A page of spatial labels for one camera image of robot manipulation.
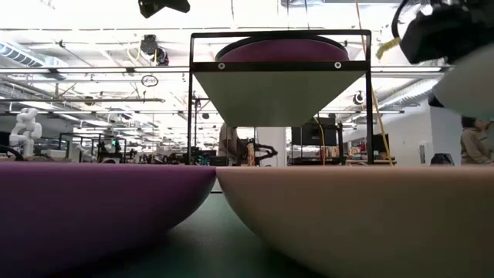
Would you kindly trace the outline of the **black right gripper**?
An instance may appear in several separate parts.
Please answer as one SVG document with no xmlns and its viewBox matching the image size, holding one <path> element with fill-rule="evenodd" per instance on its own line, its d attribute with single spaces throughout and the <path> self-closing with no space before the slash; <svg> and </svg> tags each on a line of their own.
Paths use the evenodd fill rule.
<svg viewBox="0 0 494 278">
<path fill-rule="evenodd" d="M 408 62 L 444 58 L 454 63 L 494 43 L 494 0 L 427 1 L 431 12 L 418 11 L 400 36 L 400 48 Z M 433 93 L 428 105 L 445 107 Z"/>
</svg>

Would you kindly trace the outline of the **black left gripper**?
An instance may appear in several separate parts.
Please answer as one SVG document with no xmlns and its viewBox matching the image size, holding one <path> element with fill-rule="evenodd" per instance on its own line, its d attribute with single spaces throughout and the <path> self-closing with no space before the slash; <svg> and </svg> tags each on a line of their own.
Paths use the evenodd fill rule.
<svg viewBox="0 0 494 278">
<path fill-rule="evenodd" d="M 190 3 L 188 0 L 138 0 L 138 6 L 141 15 L 144 18 L 150 18 L 162 9 L 162 4 L 179 12 L 189 12 Z"/>
</svg>

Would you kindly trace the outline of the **cream plastic plate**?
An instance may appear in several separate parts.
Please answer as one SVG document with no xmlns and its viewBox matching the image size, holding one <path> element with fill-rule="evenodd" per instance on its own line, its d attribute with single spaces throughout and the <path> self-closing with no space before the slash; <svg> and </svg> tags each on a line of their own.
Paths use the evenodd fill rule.
<svg viewBox="0 0 494 278">
<path fill-rule="evenodd" d="M 494 167 L 221 167 L 260 239 L 329 278 L 494 278 Z"/>
</svg>

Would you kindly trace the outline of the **black ceiling device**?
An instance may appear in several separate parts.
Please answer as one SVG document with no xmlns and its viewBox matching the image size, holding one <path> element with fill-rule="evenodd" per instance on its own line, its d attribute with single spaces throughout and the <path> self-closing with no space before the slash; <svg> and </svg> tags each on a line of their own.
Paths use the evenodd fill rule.
<svg viewBox="0 0 494 278">
<path fill-rule="evenodd" d="M 154 54 L 154 61 L 157 66 L 168 66 L 169 58 L 167 52 L 161 47 L 156 48 Z"/>
</svg>

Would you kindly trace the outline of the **black backpack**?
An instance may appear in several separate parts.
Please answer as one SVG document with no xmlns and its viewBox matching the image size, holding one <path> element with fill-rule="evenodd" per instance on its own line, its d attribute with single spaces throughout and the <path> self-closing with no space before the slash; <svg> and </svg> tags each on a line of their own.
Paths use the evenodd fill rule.
<svg viewBox="0 0 494 278">
<path fill-rule="evenodd" d="M 430 165 L 450 165 L 454 166 L 455 162 L 452 159 L 452 156 L 448 153 L 436 153 L 433 155 L 433 157 L 430 160 Z"/>
</svg>

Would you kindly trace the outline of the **person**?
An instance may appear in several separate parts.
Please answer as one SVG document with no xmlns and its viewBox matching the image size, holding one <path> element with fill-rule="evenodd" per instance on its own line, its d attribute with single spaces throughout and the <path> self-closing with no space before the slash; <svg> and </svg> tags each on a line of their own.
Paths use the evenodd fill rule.
<svg viewBox="0 0 494 278">
<path fill-rule="evenodd" d="M 246 152 L 247 145 L 239 138 L 237 127 L 224 123 L 218 137 L 218 156 L 227 158 L 231 165 L 238 165 L 242 163 Z"/>
<path fill-rule="evenodd" d="M 460 137 L 462 166 L 494 165 L 492 148 L 487 130 L 490 122 L 474 117 L 462 116 L 462 134 Z"/>
</svg>

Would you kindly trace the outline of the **black desk monitor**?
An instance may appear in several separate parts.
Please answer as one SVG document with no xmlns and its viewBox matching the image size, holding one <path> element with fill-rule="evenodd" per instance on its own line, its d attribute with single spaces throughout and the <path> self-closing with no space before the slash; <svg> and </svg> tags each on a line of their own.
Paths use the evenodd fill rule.
<svg viewBox="0 0 494 278">
<path fill-rule="evenodd" d="M 385 153 L 387 151 L 387 146 L 389 145 L 388 134 L 375 134 L 372 137 L 372 147 L 374 151 L 379 153 Z"/>
</svg>

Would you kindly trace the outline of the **black equipment rack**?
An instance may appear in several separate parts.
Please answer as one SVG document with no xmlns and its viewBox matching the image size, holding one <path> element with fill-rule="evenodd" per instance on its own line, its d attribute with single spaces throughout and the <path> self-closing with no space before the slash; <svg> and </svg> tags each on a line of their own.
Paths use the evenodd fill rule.
<svg viewBox="0 0 494 278">
<path fill-rule="evenodd" d="M 301 127 L 291 128 L 291 147 L 299 148 L 298 165 L 337 165 L 346 162 L 343 125 L 331 117 L 313 117 Z"/>
</svg>

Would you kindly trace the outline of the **long ceiling pipe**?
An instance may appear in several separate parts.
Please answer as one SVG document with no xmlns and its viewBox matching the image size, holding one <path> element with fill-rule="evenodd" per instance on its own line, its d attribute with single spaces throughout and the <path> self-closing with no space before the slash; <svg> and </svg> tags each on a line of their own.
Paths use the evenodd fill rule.
<svg viewBox="0 0 494 278">
<path fill-rule="evenodd" d="M 21 103 L 21 102 L 39 102 L 39 103 L 113 103 L 113 102 L 128 102 L 128 103 L 146 103 L 158 102 L 164 103 L 165 99 L 161 98 L 114 98 L 114 99 L 20 99 L 20 98 L 0 98 L 0 103 Z"/>
</svg>

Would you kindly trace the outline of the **white column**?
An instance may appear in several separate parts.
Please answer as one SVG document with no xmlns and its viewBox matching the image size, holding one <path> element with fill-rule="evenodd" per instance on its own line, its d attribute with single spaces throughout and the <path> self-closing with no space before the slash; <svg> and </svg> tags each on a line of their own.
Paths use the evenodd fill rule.
<svg viewBox="0 0 494 278">
<path fill-rule="evenodd" d="M 277 151 L 277 155 L 260 161 L 261 166 L 286 166 L 286 129 L 284 127 L 257 127 L 259 144 L 269 145 Z"/>
</svg>

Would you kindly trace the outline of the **white robot figure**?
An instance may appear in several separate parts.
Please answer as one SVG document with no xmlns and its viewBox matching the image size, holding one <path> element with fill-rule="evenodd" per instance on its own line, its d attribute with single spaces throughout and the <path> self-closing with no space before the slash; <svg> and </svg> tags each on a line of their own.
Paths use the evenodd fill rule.
<svg viewBox="0 0 494 278">
<path fill-rule="evenodd" d="M 42 136 L 42 125 L 36 121 L 38 113 L 36 108 L 22 108 L 9 135 L 9 146 L 24 157 L 34 155 L 35 140 Z"/>
</svg>

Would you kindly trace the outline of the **large silver ceiling duct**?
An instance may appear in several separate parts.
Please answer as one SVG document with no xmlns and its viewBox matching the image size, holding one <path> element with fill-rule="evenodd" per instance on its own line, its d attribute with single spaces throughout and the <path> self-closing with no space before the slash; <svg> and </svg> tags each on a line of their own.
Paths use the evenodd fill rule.
<svg viewBox="0 0 494 278">
<path fill-rule="evenodd" d="M 392 93 L 386 99 L 380 100 L 378 108 L 386 110 L 392 107 L 404 107 L 410 103 L 417 103 L 427 99 L 438 81 L 439 79 L 419 80 L 404 89 Z"/>
</svg>

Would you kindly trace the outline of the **long ceiling light rail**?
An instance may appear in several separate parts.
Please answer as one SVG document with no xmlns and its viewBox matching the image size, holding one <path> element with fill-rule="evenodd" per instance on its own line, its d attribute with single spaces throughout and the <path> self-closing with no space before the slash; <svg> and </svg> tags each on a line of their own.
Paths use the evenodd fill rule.
<svg viewBox="0 0 494 278">
<path fill-rule="evenodd" d="M 449 66 L 372 66 L 376 73 L 436 73 L 449 70 Z M 0 68 L 0 74 L 50 74 L 50 73 L 186 73 L 188 66 L 140 66 L 140 67 L 32 67 L 32 68 Z"/>
</svg>

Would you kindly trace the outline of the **black metal frame shelf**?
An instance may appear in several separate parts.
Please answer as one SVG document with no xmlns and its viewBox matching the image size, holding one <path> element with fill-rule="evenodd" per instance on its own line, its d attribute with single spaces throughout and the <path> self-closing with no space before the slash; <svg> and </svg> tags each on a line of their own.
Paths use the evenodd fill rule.
<svg viewBox="0 0 494 278">
<path fill-rule="evenodd" d="M 196 32 L 198 39 L 235 41 L 212 62 L 189 51 L 189 83 L 199 83 L 233 127 L 299 127 L 360 78 L 373 116 L 371 31 L 316 29 Z"/>
</svg>

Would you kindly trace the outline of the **silver ventilation duct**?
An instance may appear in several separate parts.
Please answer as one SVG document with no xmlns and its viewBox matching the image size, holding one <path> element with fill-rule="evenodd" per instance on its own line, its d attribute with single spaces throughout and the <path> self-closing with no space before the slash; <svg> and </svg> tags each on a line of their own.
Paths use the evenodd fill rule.
<svg viewBox="0 0 494 278">
<path fill-rule="evenodd" d="M 0 40 L 0 57 L 20 66 L 20 69 L 15 69 L 12 73 L 40 74 L 55 80 L 66 79 L 65 75 L 55 70 L 66 66 L 61 59 L 37 53 L 14 42 Z"/>
</svg>

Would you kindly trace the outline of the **black frame workcell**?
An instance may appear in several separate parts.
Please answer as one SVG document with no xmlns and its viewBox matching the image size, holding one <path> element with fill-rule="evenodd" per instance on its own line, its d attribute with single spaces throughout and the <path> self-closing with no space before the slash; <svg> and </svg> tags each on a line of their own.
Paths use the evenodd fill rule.
<svg viewBox="0 0 494 278">
<path fill-rule="evenodd" d="M 77 163 L 125 163 L 127 139 L 123 137 L 88 134 L 60 133 L 58 149 L 66 150 L 66 158 Z"/>
</svg>

